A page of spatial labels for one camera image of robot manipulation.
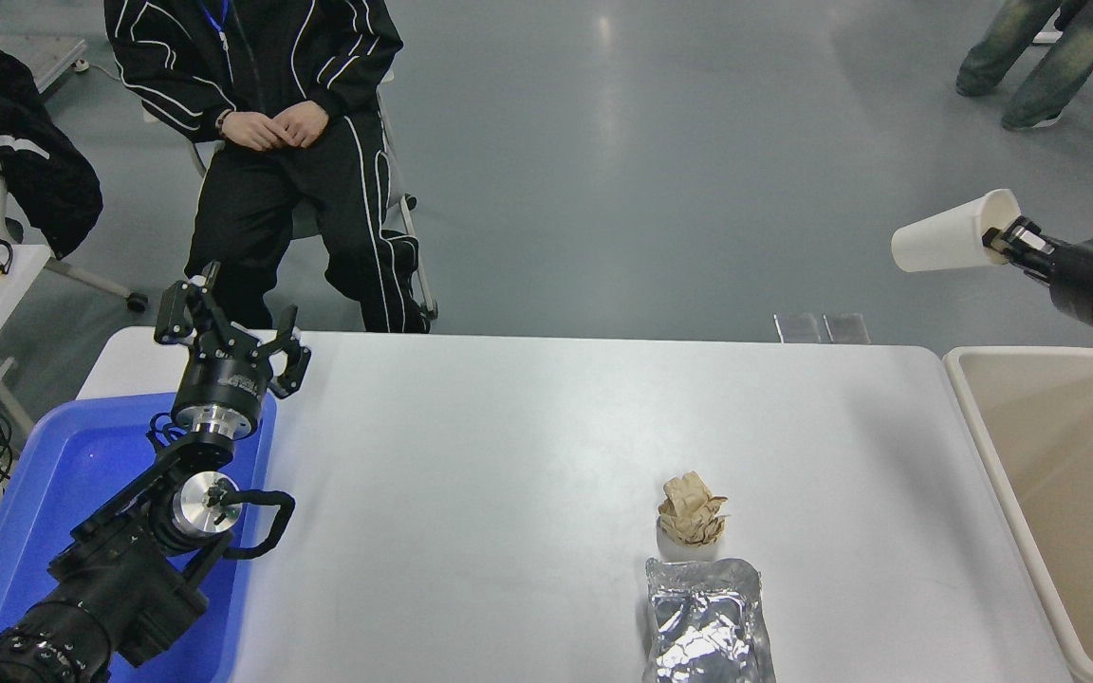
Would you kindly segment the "seated person's left hand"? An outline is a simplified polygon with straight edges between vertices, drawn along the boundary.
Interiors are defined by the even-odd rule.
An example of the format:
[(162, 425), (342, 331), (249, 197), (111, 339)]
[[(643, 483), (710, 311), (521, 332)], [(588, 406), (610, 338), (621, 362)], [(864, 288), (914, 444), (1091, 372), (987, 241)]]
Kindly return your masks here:
[(287, 148), (306, 150), (320, 139), (330, 119), (318, 103), (304, 101), (279, 111), (273, 121)]

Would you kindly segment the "seated person's right hand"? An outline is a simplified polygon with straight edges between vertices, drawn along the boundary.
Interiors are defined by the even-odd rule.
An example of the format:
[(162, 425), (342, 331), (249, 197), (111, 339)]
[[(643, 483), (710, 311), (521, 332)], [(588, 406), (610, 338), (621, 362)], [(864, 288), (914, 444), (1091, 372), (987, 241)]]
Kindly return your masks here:
[(259, 111), (224, 111), (218, 117), (218, 136), (257, 152), (298, 148), (284, 125)]

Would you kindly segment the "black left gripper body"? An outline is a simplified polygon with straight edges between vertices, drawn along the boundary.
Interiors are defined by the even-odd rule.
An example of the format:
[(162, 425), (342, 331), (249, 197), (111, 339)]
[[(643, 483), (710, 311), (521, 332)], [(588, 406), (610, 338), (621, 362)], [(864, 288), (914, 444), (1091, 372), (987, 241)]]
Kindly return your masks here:
[(188, 348), (174, 402), (176, 419), (191, 419), (195, 410), (225, 407), (244, 419), (259, 419), (273, 373), (269, 360), (242, 360), (201, 353)]

